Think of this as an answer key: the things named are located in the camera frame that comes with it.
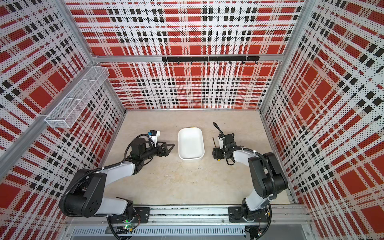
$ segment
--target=plaid wall panel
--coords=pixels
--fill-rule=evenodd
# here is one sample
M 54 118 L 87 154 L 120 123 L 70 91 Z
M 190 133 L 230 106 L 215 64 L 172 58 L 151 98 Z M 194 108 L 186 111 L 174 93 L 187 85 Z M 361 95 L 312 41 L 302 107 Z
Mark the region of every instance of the plaid wall panel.
M 93 54 L 284 52 L 304 0 L 65 0 Z
M 47 127 L 0 183 L 1 239 L 56 239 L 60 197 L 77 170 L 98 167 L 121 113 L 101 87 L 71 129 Z
M 384 1 L 315 5 L 265 117 L 324 239 L 384 238 Z
M 278 62 L 103 63 L 127 109 L 258 109 Z
M 88 64 L 49 0 L 0 3 L 0 155 Z

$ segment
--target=black bracket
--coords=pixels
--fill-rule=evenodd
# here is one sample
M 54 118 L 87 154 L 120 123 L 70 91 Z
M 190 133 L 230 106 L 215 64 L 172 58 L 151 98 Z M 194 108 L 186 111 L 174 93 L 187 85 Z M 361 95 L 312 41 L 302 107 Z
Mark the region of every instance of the black bracket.
M 240 61 L 244 64 L 245 61 L 254 61 L 257 64 L 260 56 L 194 56 L 194 57 L 162 57 L 164 63 L 167 62 L 223 62 L 223 61 Z
M 139 214 L 141 217 L 140 223 L 148 223 L 149 212 L 151 210 L 150 207 L 135 207 L 135 213 Z M 125 217 L 118 214 L 110 215 L 111 223 L 127 223 Z M 135 215 L 135 217 L 131 220 L 130 223 L 139 223 L 139 217 Z
M 159 142 L 159 141 L 157 143 L 162 143 L 162 145 L 158 146 L 159 150 L 158 150 L 157 156 L 159 157 L 168 156 L 171 150 L 175 147 L 174 143 L 166 143 L 166 142 Z
M 243 211 L 241 207 L 228 207 L 229 222 L 251 222 L 243 219 Z M 252 214 L 253 223 L 268 222 L 268 213 L 266 209 L 254 211 Z

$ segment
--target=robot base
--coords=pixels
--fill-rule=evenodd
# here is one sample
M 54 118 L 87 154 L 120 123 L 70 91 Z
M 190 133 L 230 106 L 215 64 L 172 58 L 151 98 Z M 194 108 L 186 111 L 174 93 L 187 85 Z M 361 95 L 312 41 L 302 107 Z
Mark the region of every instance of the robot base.
M 247 219 L 246 221 L 243 219 L 243 214 L 240 207 L 228 207 L 229 222 L 268 222 L 268 216 L 265 214 L 268 214 L 266 209 L 254 211 L 254 220 L 252 221 Z
M 241 207 L 228 207 L 229 222 L 268 222 L 268 212 L 266 208 L 256 211 L 249 211 L 245 199 Z
M 148 223 L 148 218 L 149 218 L 149 211 L 150 207 L 135 207 L 136 213 L 140 215 L 141 220 L 140 223 Z M 118 214 L 112 214 L 109 217 L 111 219 L 111 223 L 126 223 L 125 217 L 122 215 Z M 136 216 L 135 218 L 132 219 L 130 223 L 139 223 L 139 218 Z

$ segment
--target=cable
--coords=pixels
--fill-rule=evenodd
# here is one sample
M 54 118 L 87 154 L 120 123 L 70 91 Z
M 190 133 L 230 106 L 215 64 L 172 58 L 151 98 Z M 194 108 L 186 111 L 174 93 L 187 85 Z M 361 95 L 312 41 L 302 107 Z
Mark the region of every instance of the cable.
M 107 223 L 108 223 L 108 226 L 109 226 L 112 234 L 115 236 L 115 238 L 117 238 L 119 240 L 123 240 L 123 239 L 124 240 L 128 240 L 128 239 L 130 239 L 132 237 L 132 236 L 121 236 L 120 237 L 119 235 L 117 235 L 117 233 L 115 232 L 115 230 L 112 227 L 112 223 L 111 223 L 111 220 L 110 220 L 109 216 L 107 216 Z
M 136 226 L 134 226 L 134 227 L 131 229 L 131 231 L 135 230 L 135 229 L 139 226 L 139 224 L 141 223 L 141 216 L 140 216 L 139 214 L 136 214 L 136 216 L 139 217 L 139 223 L 138 223 Z
M 271 207 L 271 204 L 268 204 L 268 208 L 269 208 L 269 218 L 268 218 L 268 223 L 267 223 L 265 229 L 263 230 L 263 232 L 261 233 L 261 235 L 257 236 L 257 238 L 250 239 L 250 240 L 257 240 L 257 239 L 261 238 L 261 237 L 267 232 L 267 230 L 269 229 L 269 226 L 271 225 L 271 221 L 272 221 L 272 207 Z M 245 227 L 245 231 L 246 231 L 246 232 L 249 232 L 249 230 L 247 230 L 247 229 L 249 229 L 249 228 L 251 228 L 251 227 L 253 227 L 253 226 L 247 226 L 247 227 Z
M 259 239 L 259 238 L 261 238 L 261 237 L 267 232 L 267 230 L 269 229 L 269 226 L 271 225 L 271 221 L 272 221 L 272 207 L 271 207 L 271 204 L 268 204 L 268 208 L 269 208 L 269 219 L 268 219 L 268 223 L 267 223 L 266 228 L 264 229 L 263 233 L 262 233 L 260 236 L 258 236 L 258 237 L 256 238 L 256 240 Z
M 150 163 L 152 161 L 152 159 L 153 158 L 151 157 L 150 160 L 147 163 L 144 164 L 144 166 L 147 165 L 148 163 Z
M 102 167 L 99 167 L 99 168 L 96 168 L 96 169 L 93 169 L 93 170 L 89 170 L 88 172 L 86 172 L 83 176 L 81 176 L 74 184 L 72 184 L 71 186 L 68 186 L 67 189 L 65 190 L 62 198 L 60 199 L 60 202 L 59 202 L 59 208 L 60 210 L 63 212 L 64 215 L 68 216 L 68 217 L 81 217 L 80 215 L 77 215 L 77 214 L 73 214 L 71 212 L 69 212 L 66 207 L 65 207 L 65 202 L 68 198 L 68 195 L 69 193 L 72 191 L 72 189 L 77 186 L 81 181 L 83 181 L 84 179 L 86 179 L 86 177 L 90 176 L 92 173 L 94 172 L 97 172 L 97 171 L 101 171 L 103 169 L 108 169 L 108 168 L 111 168 L 111 167 L 115 167 L 115 166 L 119 166 L 121 165 L 120 162 L 118 163 L 115 163 L 115 164 L 112 164 L 112 165 L 109 165 L 109 166 L 106 166 L 104 168 Z
M 227 152 L 225 155 L 227 154 L 231 154 L 232 152 L 234 151 L 237 151 L 237 150 L 246 150 L 246 151 L 249 151 L 249 152 L 252 152 L 253 154 L 257 155 L 258 157 L 260 157 L 265 165 L 265 168 L 267 169 L 268 171 L 268 174 L 269 174 L 269 177 L 271 179 L 271 184 L 272 184 L 272 198 L 270 200 L 273 200 L 273 199 L 276 199 L 277 198 L 277 189 L 276 189 L 276 183 L 275 183 L 275 179 L 273 177 L 273 172 L 271 170 L 271 167 L 269 166 L 269 163 L 268 161 L 265 159 L 264 155 L 250 149 L 250 148 L 246 148 L 246 147 L 242 147 L 242 146 L 237 146 L 235 148 L 233 148 L 231 151 Z
M 235 160 L 232 160 L 232 161 L 233 161 L 233 163 L 232 163 L 232 164 L 229 164 L 229 163 L 228 163 L 228 158 L 226 159 L 226 161 L 227 161 L 227 164 L 228 164 L 229 166 L 232 166 L 232 165 L 234 165 L 234 164 L 235 164 Z
M 149 142 L 152 144 L 151 147 L 154 147 L 154 146 L 155 146 L 155 144 L 153 143 L 152 139 L 149 137 L 148 134 L 145 134 L 145 133 L 140 134 L 140 135 L 138 135 L 137 137 L 135 137 L 135 138 L 128 144 L 128 146 L 127 146 L 127 148 L 125 149 L 125 152 L 124 152 L 124 158 L 123 158 L 123 160 L 122 160 L 121 162 L 124 162 L 125 159 L 127 158 L 128 150 L 129 150 L 129 148 L 131 147 L 133 141 L 134 141 L 136 138 L 139 138 L 139 137 L 142 137 L 142 136 L 145 136 L 145 137 L 148 138 Z
M 225 135 L 224 135 L 223 131 L 218 127 L 218 125 L 215 122 L 213 122 L 213 124 L 214 124 L 215 128 L 217 128 L 217 130 L 221 134 L 221 137 L 223 139 L 223 152 L 225 152 Z

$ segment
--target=wire mesh basket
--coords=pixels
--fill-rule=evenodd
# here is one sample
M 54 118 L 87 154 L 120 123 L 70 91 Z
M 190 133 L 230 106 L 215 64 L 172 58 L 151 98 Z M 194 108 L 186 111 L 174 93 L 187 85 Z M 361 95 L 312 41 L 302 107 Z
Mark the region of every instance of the wire mesh basket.
M 51 127 L 71 128 L 108 76 L 107 68 L 92 66 L 45 121 Z

